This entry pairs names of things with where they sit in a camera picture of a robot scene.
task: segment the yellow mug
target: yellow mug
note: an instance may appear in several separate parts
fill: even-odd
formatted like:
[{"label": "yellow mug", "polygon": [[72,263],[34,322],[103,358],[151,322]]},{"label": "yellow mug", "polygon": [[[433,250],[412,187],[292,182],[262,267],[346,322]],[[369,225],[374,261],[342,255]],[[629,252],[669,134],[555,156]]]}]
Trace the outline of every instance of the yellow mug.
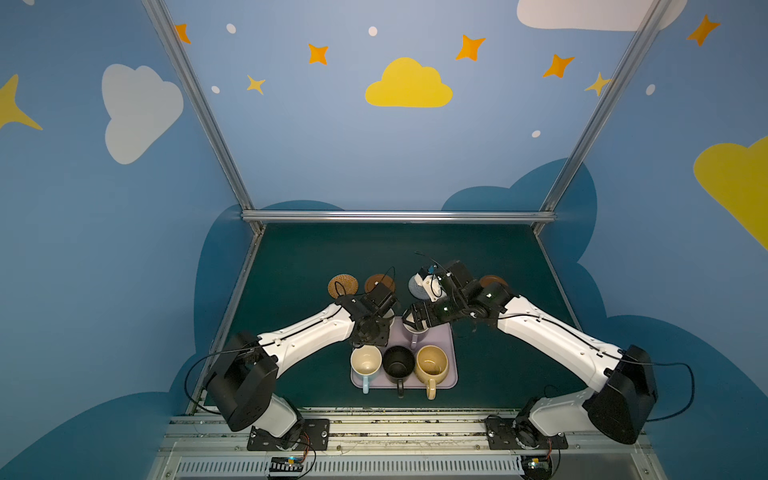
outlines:
[{"label": "yellow mug", "polygon": [[435,399],[437,385],[448,376],[448,356],[438,346],[423,346],[416,353],[416,377],[427,386],[427,398]]}]

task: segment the white cloud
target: white cloud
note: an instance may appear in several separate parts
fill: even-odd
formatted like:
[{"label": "white cloud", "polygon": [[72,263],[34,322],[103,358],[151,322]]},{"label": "white cloud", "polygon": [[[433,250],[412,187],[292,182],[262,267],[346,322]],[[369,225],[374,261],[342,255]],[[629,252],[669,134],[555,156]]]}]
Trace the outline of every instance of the white cloud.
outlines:
[{"label": "white cloud", "polygon": [[181,90],[149,67],[110,65],[101,78],[101,95],[112,120],[104,136],[119,164],[136,161],[181,116]]},{"label": "white cloud", "polygon": [[[653,0],[520,0],[518,19],[533,28],[636,31]],[[672,0],[661,27],[674,22],[687,0]]]}]

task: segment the wall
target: wall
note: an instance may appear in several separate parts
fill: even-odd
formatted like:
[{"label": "wall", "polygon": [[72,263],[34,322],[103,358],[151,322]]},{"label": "wall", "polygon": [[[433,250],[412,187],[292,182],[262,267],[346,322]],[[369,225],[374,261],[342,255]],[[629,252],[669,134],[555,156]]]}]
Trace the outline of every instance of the wall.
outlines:
[{"label": "wall", "polygon": [[0,45],[0,478],[143,478],[251,232],[140,0]]},{"label": "wall", "polygon": [[256,206],[344,210],[537,210],[649,4],[167,0]]},{"label": "wall", "polygon": [[[739,472],[764,470],[767,18],[757,0],[689,2],[541,235],[586,331],[694,368],[691,410],[647,424],[671,480],[732,477],[726,442]],[[652,415],[684,406],[686,371],[655,372]]]}]

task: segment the black mounting plate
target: black mounting plate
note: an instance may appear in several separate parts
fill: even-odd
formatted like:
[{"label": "black mounting plate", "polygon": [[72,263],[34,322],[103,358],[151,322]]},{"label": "black mounting plate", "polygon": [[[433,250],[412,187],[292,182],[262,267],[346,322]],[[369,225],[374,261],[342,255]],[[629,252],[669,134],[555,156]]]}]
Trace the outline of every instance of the black mounting plate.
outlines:
[{"label": "black mounting plate", "polygon": [[[485,419],[485,437],[488,439],[488,447],[491,450],[523,449],[515,437],[514,422],[515,419],[503,419],[497,416],[489,416]],[[539,450],[549,449],[548,439],[552,441],[553,450],[568,449],[568,440],[565,438],[565,435],[555,435],[552,437],[542,435],[541,438],[542,441],[537,448]]]},{"label": "black mounting plate", "polygon": [[[328,427],[330,426],[330,421],[328,419],[305,419],[304,422],[303,431],[310,437],[310,445],[316,452],[327,450]],[[277,446],[281,442],[281,439],[276,439],[266,431],[252,426],[250,428],[250,435],[248,435],[248,445],[246,449],[249,452],[278,452],[280,449],[278,449]],[[298,443],[293,447],[293,451],[301,452],[304,448],[302,443]]]}]

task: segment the black mug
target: black mug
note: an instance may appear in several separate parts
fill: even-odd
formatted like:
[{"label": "black mug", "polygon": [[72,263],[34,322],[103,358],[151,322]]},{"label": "black mug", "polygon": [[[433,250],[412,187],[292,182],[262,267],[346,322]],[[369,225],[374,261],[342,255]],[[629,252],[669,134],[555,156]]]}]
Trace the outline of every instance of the black mug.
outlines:
[{"label": "black mug", "polygon": [[402,383],[413,372],[415,366],[416,359],[413,357],[413,352],[404,346],[393,346],[384,352],[382,367],[387,378],[392,383],[397,384],[397,396],[399,398],[405,396],[406,389]]}]

